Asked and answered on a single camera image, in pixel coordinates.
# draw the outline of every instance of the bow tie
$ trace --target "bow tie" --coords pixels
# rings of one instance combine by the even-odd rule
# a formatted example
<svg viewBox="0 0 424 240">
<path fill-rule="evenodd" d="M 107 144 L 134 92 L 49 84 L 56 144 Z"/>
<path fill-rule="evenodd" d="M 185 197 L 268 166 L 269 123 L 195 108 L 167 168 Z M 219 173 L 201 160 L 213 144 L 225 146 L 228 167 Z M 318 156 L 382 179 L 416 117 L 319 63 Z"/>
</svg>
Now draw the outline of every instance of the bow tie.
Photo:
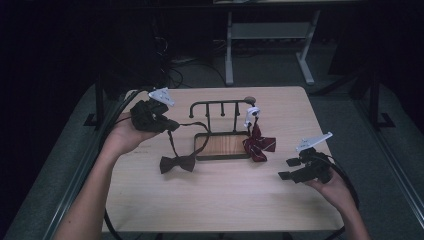
<svg viewBox="0 0 424 240">
<path fill-rule="evenodd" d="M 180 125 L 181 126 L 199 125 L 204 127 L 206 131 L 210 133 L 206 125 L 201 122 L 194 122 L 194 123 L 180 124 Z M 180 166 L 182 169 L 186 171 L 193 172 L 194 165 L 196 164 L 196 155 L 199 154 L 201 151 L 203 151 L 203 149 L 206 147 L 210 134 L 206 135 L 206 140 L 203 143 L 203 146 L 195 150 L 192 154 L 188 156 L 178 156 L 177 152 L 175 151 L 174 140 L 172 138 L 171 131 L 168 131 L 168 135 L 169 135 L 169 141 L 171 142 L 172 150 L 174 150 L 176 157 L 175 158 L 162 157 L 159 164 L 161 174 L 164 174 L 170 171 L 175 166 Z"/>
<path fill-rule="evenodd" d="M 193 172 L 196 163 L 195 156 L 181 156 L 175 158 L 162 157 L 160 160 L 160 173 L 164 174 L 170 171 L 175 166 L 180 166 L 182 169 Z"/>
<path fill-rule="evenodd" d="M 256 123 L 258 118 L 255 119 L 252 134 L 248 139 L 243 140 L 244 150 L 249 154 L 255 162 L 266 162 L 267 158 L 262 151 L 275 152 L 276 139 L 269 137 L 262 137 L 261 130 Z"/>
</svg>

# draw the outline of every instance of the table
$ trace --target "table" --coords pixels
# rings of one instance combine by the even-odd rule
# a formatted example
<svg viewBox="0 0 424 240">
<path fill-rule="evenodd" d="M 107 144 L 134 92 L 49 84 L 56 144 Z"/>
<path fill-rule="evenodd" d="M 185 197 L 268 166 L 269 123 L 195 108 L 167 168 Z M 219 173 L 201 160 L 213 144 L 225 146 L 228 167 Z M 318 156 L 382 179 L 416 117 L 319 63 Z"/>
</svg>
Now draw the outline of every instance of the table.
<svg viewBox="0 0 424 240">
<path fill-rule="evenodd" d="M 197 101 L 256 98 L 261 109 L 258 121 L 262 135 L 276 137 L 275 153 L 264 152 L 267 162 L 251 159 L 197 161 L 193 172 L 174 167 L 161 174 L 162 156 L 174 157 L 168 135 L 162 133 L 121 156 L 112 177 L 107 210 L 117 231 L 140 232 L 238 232 L 315 231 L 339 229 L 338 212 L 312 188 L 282 181 L 281 171 L 293 171 L 285 162 L 297 157 L 302 138 L 322 134 L 303 88 L 205 88 L 171 89 L 175 106 L 165 114 L 179 123 L 206 123 Z M 141 99 L 137 96 L 132 103 Z M 240 105 L 237 130 L 244 130 L 245 110 Z M 231 106 L 225 112 L 232 113 Z M 232 114 L 221 117 L 220 106 L 211 106 L 213 131 L 231 131 Z M 173 133 L 179 155 L 193 151 L 194 135 L 205 130 L 181 126 Z M 330 154 L 325 142 L 315 147 Z"/>
</svg>

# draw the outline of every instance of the cable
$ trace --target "cable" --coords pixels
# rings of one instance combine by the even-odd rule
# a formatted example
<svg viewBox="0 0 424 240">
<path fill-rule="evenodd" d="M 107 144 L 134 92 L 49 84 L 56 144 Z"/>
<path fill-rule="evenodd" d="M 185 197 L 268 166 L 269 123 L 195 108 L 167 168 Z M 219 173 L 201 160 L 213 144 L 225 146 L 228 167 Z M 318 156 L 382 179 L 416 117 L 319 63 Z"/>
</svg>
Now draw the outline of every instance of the cable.
<svg viewBox="0 0 424 240">
<path fill-rule="evenodd" d="M 99 153 L 102 150 L 103 144 L 105 143 L 107 136 L 109 135 L 109 133 L 112 131 L 113 127 L 115 126 L 115 122 L 118 120 L 119 115 L 121 115 L 125 107 L 142 91 L 146 91 L 146 90 L 143 89 L 143 90 L 136 90 L 132 92 L 130 96 L 128 96 L 127 99 L 125 99 L 122 102 L 121 106 L 116 110 L 111 120 L 108 122 L 108 125 L 106 126 L 105 131 L 103 132 L 103 136 L 100 139 L 99 150 L 98 150 Z"/>
<path fill-rule="evenodd" d="M 334 162 L 337 162 L 335 158 L 333 158 L 332 156 L 329 155 L 325 155 L 326 157 L 330 157 L 331 159 L 334 160 Z M 349 177 L 347 176 L 347 174 L 340 168 L 338 167 L 336 164 L 328 162 L 320 157 L 317 156 L 312 156 L 312 158 L 314 159 L 318 159 L 326 164 L 328 164 L 334 171 L 336 171 L 340 177 L 343 179 L 343 181 L 346 184 L 347 189 L 350 192 L 350 195 L 353 198 L 353 201 L 355 202 L 355 206 L 357 209 L 359 209 L 359 197 L 358 197 L 358 193 L 356 192 L 352 182 L 350 181 Z M 331 240 L 331 239 L 335 239 L 336 237 L 339 237 L 341 234 L 343 234 L 343 232 L 345 232 L 345 226 L 341 227 L 340 229 L 336 230 L 335 232 L 333 232 L 330 236 L 328 236 L 327 238 L 325 238 L 325 240 Z"/>
<path fill-rule="evenodd" d="M 130 119 L 130 118 L 131 118 L 131 117 L 123 118 L 123 119 L 121 119 L 121 120 L 119 120 L 119 121 L 115 122 L 115 124 L 118 124 L 118 123 L 120 123 L 120 122 L 122 122 L 122 121 L 124 121 L 124 120 Z"/>
<path fill-rule="evenodd" d="M 162 50 L 162 52 L 163 52 L 163 53 L 165 53 L 165 52 L 166 52 L 166 50 L 168 50 L 168 41 L 166 41 L 166 39 L 165 39 L 165 38 L 163 38 L 163 37 L 155 37 L 155 39 L 156 39 L 156 40 L 161 40 L 161 41 L 163 41 L 163 42 L 165 43 L 165 47 L 164 47 L 164 49 Z"/>
<path fill-rule="evenodd" d="M 179 76 L 180 76 L 180 82 L 178 82 L 178 85 L 176 85 L 175 84 L 175 81 L 174 81 L 174 79 L 171 77 L 171 75 L 168 75 L 168 78 L 169 78 L 169 80 L 170 80 L 170 82 L 169 82 L 169 88 L 171 88 L 171 82 L 172 83 L 174 83 L 174 88 L 179 88 L 182 84 L 183 84 L 183 80 L 184 80 L 184 76 L 183 76 L 183 74 L 180 72 L 180 71 L 178 71 L 178 70 L 176 70 L 175 68 L 170 68 L 169 70 L 171 70 L 171 71 L 174 71 L 174 72 L 176 72 Z"/>
<path fill-rule="evenodd" d="M 218 69 L 216 69 L 214 66 L 211 66 L 210 64 L 206 64 L 206 63 L 183 63 L 183 64 L 180 64 L 178 66 L 174 66 L 174 68 L 183 67 L 183 66 L 196 66 L 196 65 L 198 65 L 198 66 L 206 66 L 206 67 L 209 67 L 210 69 L 214 70 L 219 75 L 221 81 L 224 83 L 224 86 L 226 86 L 225 78 L 218 71 Z"/>
<path fill-rule="evenodd" d="M 122 240 L 121 236 L 119 236 L 118 232 L 117 232 L 117 231 L 115 230 L 115 228 L 113 227 L 112 222 L 110 221 L 110 218 L 109 218 L 109 214 L 107 214 L 107 210 L 106 210 L 106 208 L 105 208 L 105 216 L 104 216 L 104 219 L 105 219 L 105 223 L 106 223 L 107 228 L 109 229 L 110 234 L 112 234 L 112 236 L 113 236 L 115 239 L 117 239 L 117 240 Z"/>
</svg>

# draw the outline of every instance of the gray floor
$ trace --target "gray floor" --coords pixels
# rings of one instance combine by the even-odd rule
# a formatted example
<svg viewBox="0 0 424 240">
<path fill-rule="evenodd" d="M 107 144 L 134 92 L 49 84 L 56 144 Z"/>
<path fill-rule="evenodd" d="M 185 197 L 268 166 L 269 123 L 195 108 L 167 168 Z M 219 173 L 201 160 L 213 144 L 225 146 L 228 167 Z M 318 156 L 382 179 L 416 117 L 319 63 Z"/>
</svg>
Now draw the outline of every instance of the gray floor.
<svg viewBox="0 0 424 240">
<path fill-rule="evenodd" d="M 254 56 L 234 58 L 234 87 L 302 86 L 314 92 L 334 82 L 339 76 L 327 75 L 335 45 L 314 44 L 307 61 L 316 84 L 303 80 L 294 55 L 296 46 L 257 51 Z M 213 62 L 194 61 L 176 67 L 184 76 L 181 87 L 224 87 L 224 58 Z M 171 71 L 178 81 L 180 75 Z M 351 84 L 327 96 L 310 97 L 323 132 L 334 136 L 327 142 L 333 157 L 350 176 L 360 200 L 360 211 L 373 239 L 424 239 L 424 231 L 408 198 L 400 188 L 390 159 L 382 150 L 381 139 L 399 160 L 412 186 L 424 197 L 424 137 L 403 112 L 396 96 L 381 87 L 380 111 L 388 113 L 396 128 L 376 133 L 362 111 L 367 98 L 353 101 L 348 97 Z M 37 182 L 25 200 L 6 239 L 40 239 L 44 236 L 66 186 L 73 176 L 88 141 L 95 131 L 81 127 L 88 113 L 94 112 L 93 88 L 81 99 L 61 137 L 46 162 Z M 329 232 L 292 233 L 294 239 L 324 239 Z M 122 233 L 124 239 L 154 239 L 155 233 Z M 113 239 L 109 233 L 104 239 Z M 281 239 L 281 233 L 227 233 L 225 239 Z M 218 239 L 217 233 L 167 233 L 163 239 Z"/>
</svg>

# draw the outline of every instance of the forearm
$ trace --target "forearm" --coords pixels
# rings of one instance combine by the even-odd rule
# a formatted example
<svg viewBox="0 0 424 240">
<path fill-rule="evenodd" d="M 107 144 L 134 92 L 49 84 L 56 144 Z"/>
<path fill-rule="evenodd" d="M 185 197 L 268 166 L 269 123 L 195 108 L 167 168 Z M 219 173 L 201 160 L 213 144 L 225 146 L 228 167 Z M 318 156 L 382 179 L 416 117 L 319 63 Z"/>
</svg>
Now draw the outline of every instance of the forearm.
<svg viewBox="0 0 424 240">
<path fill-rule="evenodd" d="M 356 208 L 340 211 L 348 240 L 368 240 L 368 234 L 364 221 Z"/>
<path fill-rule="evenodd" d="M 117 157 L 100 154 L 83 188 L 62 219 L 55 239 L 100 239 L 106 199 Z"/>
</svg>

